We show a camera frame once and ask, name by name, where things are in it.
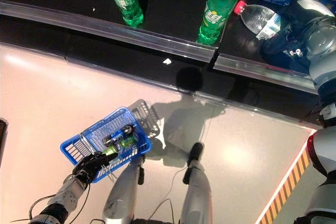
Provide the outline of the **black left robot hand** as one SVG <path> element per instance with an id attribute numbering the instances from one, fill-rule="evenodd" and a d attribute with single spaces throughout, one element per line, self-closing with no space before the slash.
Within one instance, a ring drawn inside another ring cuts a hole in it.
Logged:
<path id="1" fill-rule="evenodd" d="M 82 183 L 89 185 L 93 182 L 102 166 L 108 166 L 109 163 L 118 157 L 118 153 L 105 154 L 95 152 L 84 157 L 72 170 L 72 174 Z"/>

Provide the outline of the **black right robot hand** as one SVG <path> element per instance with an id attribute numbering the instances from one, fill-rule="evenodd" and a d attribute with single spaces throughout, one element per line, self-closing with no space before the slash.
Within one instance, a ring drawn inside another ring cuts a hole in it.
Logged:
<path id="1" fill-rule="evenodd" d="M 318 0 L 292 0 L 277 13 L 280 31 L 262 44 L 265 61 L 305 74 L 335 71 L 335 15 Z"/>

